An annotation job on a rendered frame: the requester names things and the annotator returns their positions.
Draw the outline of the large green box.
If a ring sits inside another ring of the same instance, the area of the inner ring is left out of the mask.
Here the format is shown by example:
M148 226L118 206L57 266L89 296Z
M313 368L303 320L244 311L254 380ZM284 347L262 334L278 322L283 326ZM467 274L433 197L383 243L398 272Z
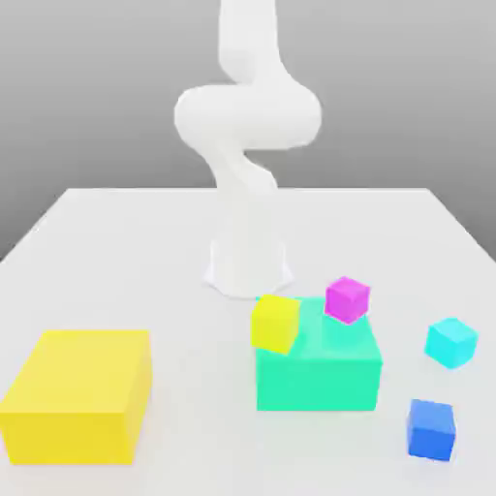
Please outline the large green box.
M346 325L324 313L325 300L300 300L291 350L255 351L259 411L373 411L383 359L367 316Z

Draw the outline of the small blue cube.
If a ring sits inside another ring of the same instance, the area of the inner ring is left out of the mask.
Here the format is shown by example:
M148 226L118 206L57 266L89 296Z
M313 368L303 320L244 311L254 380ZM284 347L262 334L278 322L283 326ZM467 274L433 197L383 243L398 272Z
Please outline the small blue cube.
M407 451L411 456L450 461L456 439L450 404L413 399L407 419Z

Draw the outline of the large yellow box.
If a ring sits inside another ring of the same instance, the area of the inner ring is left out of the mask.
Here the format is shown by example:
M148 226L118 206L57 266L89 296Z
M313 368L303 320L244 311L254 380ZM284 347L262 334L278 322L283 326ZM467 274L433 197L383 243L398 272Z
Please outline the large yellow box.
M152 385L146 330L48 330L4 399L14 465L130 465Z

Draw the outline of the small cyan cube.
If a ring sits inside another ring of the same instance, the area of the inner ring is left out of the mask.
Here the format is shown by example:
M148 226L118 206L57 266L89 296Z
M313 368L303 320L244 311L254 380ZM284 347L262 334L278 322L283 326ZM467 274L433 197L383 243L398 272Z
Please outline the small cyan cube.
M478 340L477 331L457 318L446 318L429 326L424 352L447 369L455 369L472 359Z

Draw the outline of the small yellow cube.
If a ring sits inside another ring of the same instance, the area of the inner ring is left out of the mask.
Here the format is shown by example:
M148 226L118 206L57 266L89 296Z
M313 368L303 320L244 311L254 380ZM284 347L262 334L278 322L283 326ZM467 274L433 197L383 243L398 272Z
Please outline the small yellow cube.
M251 314L251 344L256 349L286 355L297 338L300 302L264 294Z

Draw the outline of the small magenta cube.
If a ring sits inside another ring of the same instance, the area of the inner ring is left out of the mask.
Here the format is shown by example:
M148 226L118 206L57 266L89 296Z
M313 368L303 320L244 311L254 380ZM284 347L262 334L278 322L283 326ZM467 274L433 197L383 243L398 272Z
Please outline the small magenta cube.
M325 314L350 325L366 314L371 288L343 276L325 290Z

